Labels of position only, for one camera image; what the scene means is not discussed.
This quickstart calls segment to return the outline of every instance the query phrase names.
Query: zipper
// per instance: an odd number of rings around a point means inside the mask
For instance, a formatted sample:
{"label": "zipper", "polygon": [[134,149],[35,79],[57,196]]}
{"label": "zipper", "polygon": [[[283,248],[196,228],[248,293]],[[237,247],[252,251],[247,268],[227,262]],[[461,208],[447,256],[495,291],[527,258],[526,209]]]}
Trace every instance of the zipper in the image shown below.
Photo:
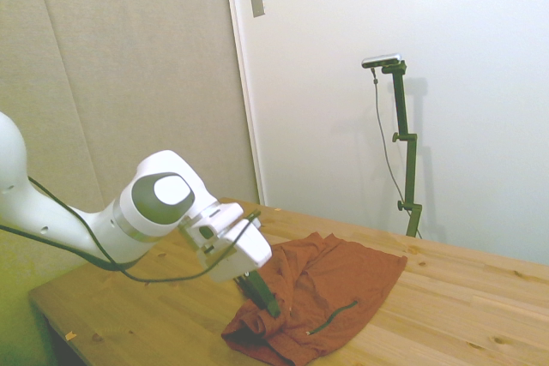
{"label": "zipper", "polygon": [[311,336],[312,334],[315,334],[315,333],[318,333],[320,332],[321,330],[323,330],[327,325],[329,325],[332,320],[339,314],[341,313],[343,310],[347,310],[347,309],[350,309],[352,308],[353,306],[355,306],[358,302],[355,300],[354,302],[352,302],[351,304],[348,304],[347,306],[343,306],[342,308],[339,308],[337,309],[336,311],[334,311],[334,313],[332,313],[332,315],[319,327],[317,327],[316,329],[314,330],[311,330],[310,332],[305,332],[307,333],[307,336]]}

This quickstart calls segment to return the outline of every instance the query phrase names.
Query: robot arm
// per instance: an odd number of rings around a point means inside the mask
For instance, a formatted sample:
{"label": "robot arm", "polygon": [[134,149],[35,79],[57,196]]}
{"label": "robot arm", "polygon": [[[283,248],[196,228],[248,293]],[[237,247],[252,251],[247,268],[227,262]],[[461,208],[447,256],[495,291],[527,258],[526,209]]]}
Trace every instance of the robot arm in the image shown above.
{"label": "robot arm", "polygon": [[[236,203],[220,204],[202,179],[172,151],[144,159],[130,184],[105,210],[80,215],[108,255],[123,268],[133,266],[162,237],[179,228],[215,281],[261,267],[271,249],[257,219],[241,219]],[[15,124],[0,112],[0,227],[70,250],[96,266],[116,269],[72,213],[42,195],[27,177],[27,151]]]}

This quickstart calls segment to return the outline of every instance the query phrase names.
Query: orange shirt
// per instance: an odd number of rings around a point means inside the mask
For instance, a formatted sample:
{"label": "orange shirt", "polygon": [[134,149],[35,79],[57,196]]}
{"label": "orange shirt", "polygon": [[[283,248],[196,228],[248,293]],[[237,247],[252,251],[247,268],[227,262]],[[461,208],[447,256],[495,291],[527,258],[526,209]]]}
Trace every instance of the orange shirt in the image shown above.
{"label": "orange shirt", "polygon": [[258,270],[281,315],[248,300],[221,335],[227,344],[274,366],[302,366],[342,347],[370,321],[400,277],[398,257],[329,235],[273,246]]}

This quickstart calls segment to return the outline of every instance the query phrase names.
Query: wood grain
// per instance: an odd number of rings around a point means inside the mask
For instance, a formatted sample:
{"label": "wood grain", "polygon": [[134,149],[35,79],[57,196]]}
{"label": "wood grain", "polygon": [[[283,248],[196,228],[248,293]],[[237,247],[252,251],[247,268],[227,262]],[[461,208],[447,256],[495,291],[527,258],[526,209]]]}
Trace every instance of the wood grain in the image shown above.
{"label": "wood grain", "polygon": [[[406,255],[405,272],[372,321],[315,366],[549,364],[549,267],[239,202],[262,211],[271,244],[313,231]],[[176,232],[132,273],[199,272]],[[208,277],[140,284],[87,264],[31,291],[33,302],[90,365],[258,365],[220,337],[244,297]]]}

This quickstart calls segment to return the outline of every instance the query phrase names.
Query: wall switch plate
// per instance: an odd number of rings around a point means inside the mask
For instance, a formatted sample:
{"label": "wall switch plate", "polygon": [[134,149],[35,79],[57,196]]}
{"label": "wall switch plate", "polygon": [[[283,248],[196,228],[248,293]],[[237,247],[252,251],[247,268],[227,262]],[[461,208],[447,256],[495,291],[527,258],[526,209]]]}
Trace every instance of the wall switch plate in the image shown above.
{"label": "wall switch plate", "polygon": [[251,11],[254,17],[265,15],[265,4],[263,0],[251,0]]}

